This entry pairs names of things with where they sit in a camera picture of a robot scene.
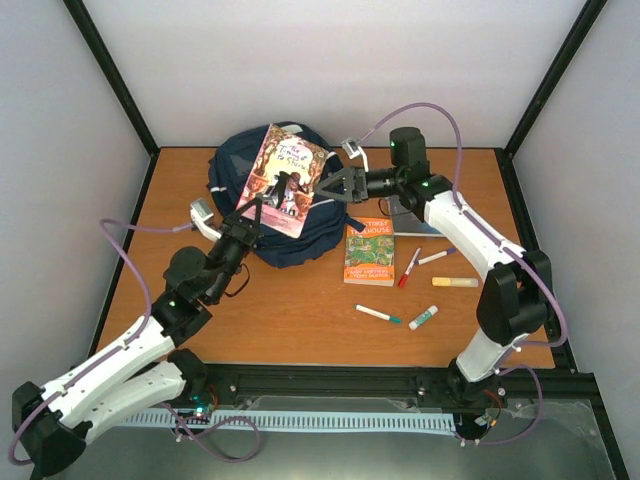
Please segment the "pink Taming of Shrew book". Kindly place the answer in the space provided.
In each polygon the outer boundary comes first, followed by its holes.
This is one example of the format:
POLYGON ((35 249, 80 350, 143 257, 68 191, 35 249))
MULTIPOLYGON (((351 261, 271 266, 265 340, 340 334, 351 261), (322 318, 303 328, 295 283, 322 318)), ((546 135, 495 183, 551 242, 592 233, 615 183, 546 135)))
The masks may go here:
POLYGON ((333 153, 275 124, 268 126, 236 207, 261 197, 261 224, 297 239, 333 153))

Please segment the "navy blue student backpack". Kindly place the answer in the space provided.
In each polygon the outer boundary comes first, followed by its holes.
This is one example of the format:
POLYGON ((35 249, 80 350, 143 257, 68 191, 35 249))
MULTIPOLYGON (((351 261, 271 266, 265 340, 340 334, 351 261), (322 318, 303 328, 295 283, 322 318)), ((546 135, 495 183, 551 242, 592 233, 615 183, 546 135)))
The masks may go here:
MULTIPOLYGON (((321 179, 343 167, 337 153, 310 127, 293 122, 272 123, 305 140, 310 140, 333 155, 328 160, 321 179)), ((271 124, 237 133, 224 141, 209 161, 208 185, 214 204, 223 216, 233 213, 256 154, 271 124)), ((315 260, 335 248, 343 237, 348 214, 346 205, 316 197, 299 238, 294 239, 261 224, 261 237, 255 254, 267 264, 287 268, 315 260)))

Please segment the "green capped white marker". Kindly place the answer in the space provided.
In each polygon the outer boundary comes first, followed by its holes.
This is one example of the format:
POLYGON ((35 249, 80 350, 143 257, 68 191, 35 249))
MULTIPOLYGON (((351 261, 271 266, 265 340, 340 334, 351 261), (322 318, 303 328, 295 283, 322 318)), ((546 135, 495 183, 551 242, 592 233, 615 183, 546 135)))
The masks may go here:
POLYGON ((375 317, 375 318, 381 319, 383 321, 386 321, 386 322, 389 322, 389 323, 392 323, 392 324, 401 324, 402 323, 402 320, 400 318, 396 317, 396 316, 380 312, 378 310, 366 307, 366 306, 361 305, 361 304, 355 304, 354 305, 354 309, 357 312, 369 315, 371 317, 375 317))

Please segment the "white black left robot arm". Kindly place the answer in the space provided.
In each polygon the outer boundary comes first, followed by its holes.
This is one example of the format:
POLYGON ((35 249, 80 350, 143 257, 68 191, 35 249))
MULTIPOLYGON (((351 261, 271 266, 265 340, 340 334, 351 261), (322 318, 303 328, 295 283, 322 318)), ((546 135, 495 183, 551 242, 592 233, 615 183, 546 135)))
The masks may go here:
POLYGON ((260 236, 261 213, 255 198, 215 227, 208 204, 192 202, 188 226, 212 241, 212 249, 178 250, 163 274, 164 291, 145 299, 144 313, 120 337, 60 377, 13 392, 10 462, 20 464, 16 448, 22 446, 34 475, 49 477, 146 408, 179 398, 202 401, 207 368, 183 345, 211 319, 210 306, 231 296, 228 286, 260 236))

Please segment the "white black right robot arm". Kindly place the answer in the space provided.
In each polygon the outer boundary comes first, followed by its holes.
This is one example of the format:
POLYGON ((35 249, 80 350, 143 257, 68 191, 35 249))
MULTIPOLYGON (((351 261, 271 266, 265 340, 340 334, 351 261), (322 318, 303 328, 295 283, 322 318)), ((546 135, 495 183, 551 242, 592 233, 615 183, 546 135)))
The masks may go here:
POLYGON ((489 225, 463 200, 454 184, 432 173, 426 140, 416 127, 389 135, 391 165, 368 170, 344 167, 316 192, 344 203, 397 196, 417 219, 442 233, 470 262, 483 283, 479 328, 447 369, 447 393, 459 406, 476 401, 507 355, 551 317, 561 315, 552 293, 550 259, 526 251, 489 225))

